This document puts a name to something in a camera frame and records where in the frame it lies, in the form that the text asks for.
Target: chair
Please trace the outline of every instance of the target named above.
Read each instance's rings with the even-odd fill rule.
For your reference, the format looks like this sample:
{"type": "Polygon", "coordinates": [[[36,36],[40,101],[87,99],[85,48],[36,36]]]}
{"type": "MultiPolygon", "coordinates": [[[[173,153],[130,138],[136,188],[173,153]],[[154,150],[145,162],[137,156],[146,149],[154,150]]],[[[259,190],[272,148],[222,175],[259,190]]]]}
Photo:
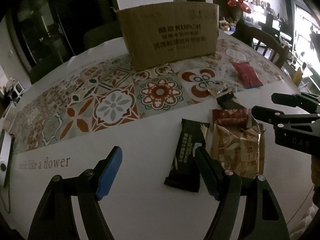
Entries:
{"type": "Polygon", "coordinates": [[[258,22],[258,25],[261,26],[261,29],[263,32],[268,33],[269,35],[274,37],[276,41],[280,44],[280,31],[272,27],[272,22],[270,26],[262,22],[258,22]]]}
{"type": "Polygon", "coordinates": [[[258,44],[257,44],[255,50],[258,50],[261,42],[266,45],[266,48],[262,54],[263,56],[265,56],[268,48],[271,48],[274,51],[274,54],[271,58],[271,62],[273,62],[273,60],[275,59],[276,54],[279,54],[279,58],[276,60],[276,62],[274,62],[274,64],[279,69],[281,69],[283,63],[288,60],[289,47],[284,46],[284,48],[282,48],[271,35],[255,28],[255,27],[247,28],[247,32],[248,32],[248,35],[250,36],[250,38],[252,38],[252,39],[256,38],[258,40],[258,44]]]}
{"type": "Polygon", "coordinates": [[[318,74],[318,72],[314,68],[311,67],[309,69],[313,73],[313,75],[311,76],[312,79],[317,84],[317,86],[320,86],[320,75],[318,74]]]}
{"type": "Polygon", "coordinates": [[[122,37],[120,24],[118,21],[113,21],[87,31],[84,34],[84,49],[91,49],[105,41],[120,37],[122,37]]]}
{"type": "Polygon", "coordinates": [[[312,41],[313,46],[317,52],[318,60],[320,61],[320,34],[318,33],[311,33],[310,38],[312,41]]]}
{"type": "Polygon", "coordinates": [[[231,34],[232,37],[242,41],[244,44],[247,44],[249,47],[253,48],[253,42],[250,35],[248,35],[248,23],[243,19],[240,19],[236,24],[236,30],[231,34]]]}

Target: desk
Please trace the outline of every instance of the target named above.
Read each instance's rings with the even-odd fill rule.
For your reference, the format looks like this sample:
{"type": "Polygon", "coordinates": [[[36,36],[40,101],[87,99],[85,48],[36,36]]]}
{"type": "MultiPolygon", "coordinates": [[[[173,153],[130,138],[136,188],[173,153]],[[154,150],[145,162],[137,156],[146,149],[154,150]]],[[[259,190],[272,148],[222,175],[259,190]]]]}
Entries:
{"type": "MultiPolygon", "coordinates": [[[[73,58],[72,62],[32,86],[19,102],[21,112],[12,129],[17,138],[10,181],[12,211],[10,215],[6,214],[2,204],[0,211],[11,228],[16,228],[23,237],[28,236],[33,215],[52,176],[78,176],[106,158],[113,146],[118,145],[123,150],[123,162],[109,195],[100,201],[115,239],[203,239],[218,207],[204,182],[201,180],[199,193],[163,184],[177,146],[181,118],[208,122],[209,109],[218,107],[215,98],[204,96],[205,91],[200,89],[196,80],[203,78],[201,75],[210,75],[206,78],[212,82],[229,82],[237,87],[240,91],[236,93],[237,98],[248,108],[260,105],[287,114],[305,113],[298,108],[274,105],[272,93],[298,93],[295,85],[273,63],[223,32],[215,56],[183,60],[141,73],[128,69],[131,64],[126,56],[122,56],[124,49],[123,40],[116,39],[73,58]],[[231,62],[243,60],[248,60],[255,68],[263,87],[243,88],[231,65],[231,62]],[[181,74],[186,72],[193,73],[189,77],[198,78],[183,81],[181,74]],[[179,96],[183,100],[172,98],[175,105],[164,99],[153,101],[151,98],[149,102],[143,90],[150,88],[151,82],[156,84],[156,79],[170,82],[175,92],[182,93],[179,96]],[[84,93],[76,92],[81,84],[84,93]],[[96,88],[93,93],[85,96],[92,87],[96,88]],[[72,101],[76,99],[74,95],[81,101],[72,101]],[[113,116],[111,111],[105,116],[97,114],[99,105],[107,105],[107,100],[128,101],[121,104],[126,108],[121,115],[120,110],[113,116]],[[48,160],[70,158],[68,167],[44,168],[47,157],[48,160]],[[23,164],[29,162],[37,164],[32,164],[31,169],[27,165],[25,169],[23,164]]],[[[275,145],[272,126],[265,124],[265,128],[264,175],[289,221],[312,187],[310,156],[275,145]]],[[[85,239],[76,197],[72,201],[79,235],[85,239]]],[[[237,239],[244,206],[245,198],[242,197],[231,239],[237,239]]]]}
{"type": "Polygon", "coordinates": [[[287,34],[285,34],[283,32],[280,32],[280,37],[282,37],[282,38],[284,38],[284,39],[286,39],[288,41],[292,40],[292,38],[289,35],[287,35],[287,34]]]}

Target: window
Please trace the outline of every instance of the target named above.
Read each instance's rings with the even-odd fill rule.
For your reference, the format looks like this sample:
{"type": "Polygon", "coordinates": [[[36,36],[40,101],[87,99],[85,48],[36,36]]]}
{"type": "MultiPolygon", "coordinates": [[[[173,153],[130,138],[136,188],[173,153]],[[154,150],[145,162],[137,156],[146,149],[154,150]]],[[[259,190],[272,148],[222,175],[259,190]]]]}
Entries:
{"type": "Polygon", "coordinates": [[[8,26],[31,83],[73,55],[121,37],[113,8],[118,9],[117,0],[18,1],[8,14],[8,26]]]}
{"type": "Polygon", "coordinates": [[[313,17],[300,7],[296,7],[295,12],[295,43],[294,48],[298,55],[301,55],[301,60],[310,67],[313,67],[320,73],[320,63],[316,51],[311,45],[310,34],[312,31],[320,33],[319,27],[313,17]]]}
{"type": "Polygon", "coordinates": [[[262,22],[262,23],[266,23],[266,16],[263,13],[254,11],[252,13],[252,18],[255,22],[262,22]]]}

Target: red packet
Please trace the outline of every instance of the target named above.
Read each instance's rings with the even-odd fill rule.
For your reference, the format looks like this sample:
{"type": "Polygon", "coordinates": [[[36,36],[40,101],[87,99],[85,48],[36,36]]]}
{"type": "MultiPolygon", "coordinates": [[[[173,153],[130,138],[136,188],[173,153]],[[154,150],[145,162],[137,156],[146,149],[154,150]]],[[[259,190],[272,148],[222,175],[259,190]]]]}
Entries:
{"type": "Polygon", "coordinates": [[[256,72],[254,71],[253,67],[250,66],[249,62],[233,62],[232,65],[240,74],[245,89],[263,86],[262,82],[257,77],[256,72]]]}
{"type": "Polygon", "coordinates": [[[235,125],[241,128],[247,126],[248,110],[247,109],[228,109],[212,110],[212,121],[220,126],[226,127],[229,125],[235,125]]]}

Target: patterned tile print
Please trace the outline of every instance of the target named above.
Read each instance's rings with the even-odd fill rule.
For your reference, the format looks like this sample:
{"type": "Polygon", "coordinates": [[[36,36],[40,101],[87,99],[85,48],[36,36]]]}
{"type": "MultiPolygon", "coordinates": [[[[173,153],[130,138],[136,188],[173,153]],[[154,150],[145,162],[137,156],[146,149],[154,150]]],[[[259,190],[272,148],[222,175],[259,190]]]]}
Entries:
{"type": "Polygon", "coordinates": [[[92,131],[139,119],[133,85],[95,97],[92,131]]]}
{"type": "Polygon", "coordinates": [[[175,74],[140,81],[134,92],[141,118],[193,104],[175,74]]]}
{"type": "Polygon", "coordinates": [[[149,78],[156,78],[158,76],[167,75],[174,73],[172,68],[166,64],[158,67],[153,67],[150,69],[142,70],[133,74],[133,82],[136,84],[141,80],[147,80],[149,78]]]}
{"type": "Polygon", "coordinates": [[[66,75],[18,113],[11,133],[21,153],[209,99],[208,86],[244,89],[231,62],[249,61],[263,84],[281,76],[251,48],[218,40],[215,55],[136,72],[128,55],[66,75]]]}
{"type": "Polygon", "coordinates": [[[93,112],[94,97],[68,106],[64,119],[63,127],[58,135],[59,140],[71,139],[91,131],[91,118],[93,112]]]}
{"type": "Polygon", "coordinates": [[[227,79],[216,76],[211,68],[180,71],[178,78],[189,93],[189,96],[198,102],[212,98],[208,91],[209,88],[217,89],[226,83],[231,85],[227,79]]]}

